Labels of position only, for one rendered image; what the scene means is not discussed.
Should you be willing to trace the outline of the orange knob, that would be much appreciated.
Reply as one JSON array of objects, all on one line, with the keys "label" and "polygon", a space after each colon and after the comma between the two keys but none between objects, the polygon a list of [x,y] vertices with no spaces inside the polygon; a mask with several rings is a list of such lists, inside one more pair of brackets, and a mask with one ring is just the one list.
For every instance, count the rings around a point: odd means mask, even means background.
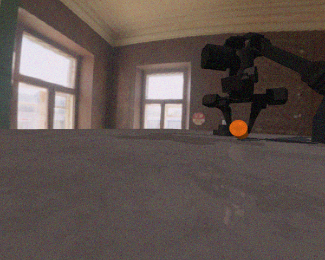
[{"label": "orange knob", "polygon": [[248,126],[244,121],[236,120],[230,124],[230,133],[238,139],[245,139],[248,134]]}]

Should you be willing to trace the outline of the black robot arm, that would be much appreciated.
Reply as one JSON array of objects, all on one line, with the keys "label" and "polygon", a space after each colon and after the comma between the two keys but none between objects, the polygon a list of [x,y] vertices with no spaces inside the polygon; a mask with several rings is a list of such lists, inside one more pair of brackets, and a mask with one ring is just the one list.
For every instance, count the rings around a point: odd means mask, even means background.
[{"label": "black robot arm", "polygon": [[[247,46],[245,41],[249,39]],[[245,48],[246,46],[246,48]],[[321,95],[325,95],[325,61],[308,61],[300,56],[272,46],[270,40],[259,33],[249,32],[243,36],[230,36],[224,45],[206,44],[201,53],[201,68],[218,71],[230,71],[246,68],[244,73],[221,79],[223,93],[232,90],[254,90],[258,82],[257,66],[254,59],[265,56],[286,66],[301,76],[308,87]]]}]

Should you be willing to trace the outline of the dark grey round pedestal with silver shaft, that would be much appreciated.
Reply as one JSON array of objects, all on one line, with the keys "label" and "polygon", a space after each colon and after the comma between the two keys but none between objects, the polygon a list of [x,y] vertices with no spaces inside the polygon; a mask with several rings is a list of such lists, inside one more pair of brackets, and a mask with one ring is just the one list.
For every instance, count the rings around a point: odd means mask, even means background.
[{"label": "dark grey round pedestal with silver shaft", "polygon": [[219,135],[219,136],[227,136],[227,137],[234,137],[231,133],[228,131],[228,127],[226,125],[226,121],[222,120],[223,124],[219,125],[218,130],[213,130],[213,135]]}]

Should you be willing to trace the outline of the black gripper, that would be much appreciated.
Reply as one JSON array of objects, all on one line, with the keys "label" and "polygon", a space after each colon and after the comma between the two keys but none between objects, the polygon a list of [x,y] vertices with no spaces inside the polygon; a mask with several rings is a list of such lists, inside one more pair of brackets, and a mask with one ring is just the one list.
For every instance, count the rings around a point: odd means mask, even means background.
[{"label": "black gripper", "polygon": [[[236,100],[234,100],[236,99]],[[266,89],[265,94],[254,94],[253,90],[248,88],[243,90],[232,90],[229,96],[220,97],[218,94],[207,94],[203,97],[202,105],[209,108],[218,108],[222,111],[228,131],[230,133],[231,107],[230,103],[253,102],[251,104],[251,113],[248,125],[248,134],[259,115],[261,109],[266,109],[268,105],[284,105],[288,100],[288,90],[283,88]]]}]

